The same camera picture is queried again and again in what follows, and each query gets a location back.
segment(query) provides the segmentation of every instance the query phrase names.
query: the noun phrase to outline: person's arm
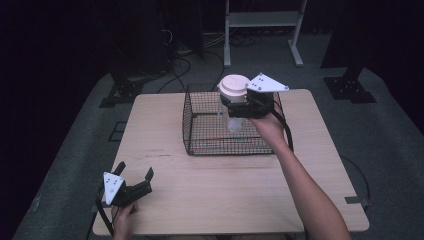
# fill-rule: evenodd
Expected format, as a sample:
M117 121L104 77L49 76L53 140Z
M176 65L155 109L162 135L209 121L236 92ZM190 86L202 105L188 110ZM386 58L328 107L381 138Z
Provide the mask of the person's arm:
M280 122L272 114L250 121L275 152L296 209L312 239L351 239L346 223L334 203L288 147Z
M130 214L138 210L137 202L126 206L125 208L112 207L112 221L114 236L113 240L129 240L132 236L132 221Z

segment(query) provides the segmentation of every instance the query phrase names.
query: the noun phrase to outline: white metal frame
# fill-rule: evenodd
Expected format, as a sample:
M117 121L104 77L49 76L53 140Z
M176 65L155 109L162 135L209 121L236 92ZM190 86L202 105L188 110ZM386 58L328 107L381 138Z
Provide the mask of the white metal frame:
M224 66L231 66L230 53L230 28L232 27L272 27L272 26L295 26L293 39L288 40L296 66L303 66L302 58L296 44L302 26L303 16L307 0L303 0L299 11L279 12L230 12L230 0L225 7L225 44Z

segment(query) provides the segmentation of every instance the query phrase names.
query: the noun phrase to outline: cylindrical object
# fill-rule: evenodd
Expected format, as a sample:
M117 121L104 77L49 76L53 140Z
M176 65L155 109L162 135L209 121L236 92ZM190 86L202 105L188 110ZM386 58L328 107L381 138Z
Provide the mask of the cylindrical object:
M247 93L246 85L249 82L250 80L245 76L235 74L228 75L218 84L218 92L232 103L245 102L245 96ZM232 133L242 131L246 123L246 119L230 118L228 116L228 108L226 106L222 106L221 109L223 110L224 127Z

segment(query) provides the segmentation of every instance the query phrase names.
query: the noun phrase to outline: forearm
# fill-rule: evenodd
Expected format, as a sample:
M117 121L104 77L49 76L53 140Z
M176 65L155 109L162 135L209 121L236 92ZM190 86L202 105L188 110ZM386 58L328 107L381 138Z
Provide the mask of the forearm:
M312 179L286 144L273 147L295 202L313 239L350 239L346 224L327 194Z
M130 240L130 239L131 239L130 237L117 237L117 236L113 238L113 240Z

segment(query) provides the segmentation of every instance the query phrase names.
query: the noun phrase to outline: dark background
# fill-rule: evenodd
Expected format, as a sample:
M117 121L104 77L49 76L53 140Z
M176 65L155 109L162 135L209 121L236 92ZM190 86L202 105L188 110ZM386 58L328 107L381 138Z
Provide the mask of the dark background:
M129 58L143 71L163 70L146 66L150 59L143 56L151 55L131 45L134 35L128 26L132 23L120 15L118 2L0 1L0 198L4 207L0 226L5 239L13 236L82 104L97 81L109 72L111 62L125 65ZM223 30L224 1L186 0L178 1L181 5L177 6L170 2L159 1L159 12L153 13L150 20L172 27L177 38L191 41L192 48L201 50L199 33L190 32L184 27L187 25L178 25L178 21L199 19L204 31ZM233 9L241 9L244 3L233 2ZM293 1L257 2L251 10L297 7ZM189 20L175 15L184 13L184 7L198 9L198 15ZM346 67L349 59L360 59L386 82L423 131L423 10L423 3L413 0L344 4L309 1L302 31L334 31L323 67ZM163 22L154 19L155 15L160 15ZM200 25L194 25L193 29L199 29ZM143 30L136 33L141 34L139 38L146 38ZM153 42L157 46L155 41L163 41L160 34L156 38L144 39L145 44Z

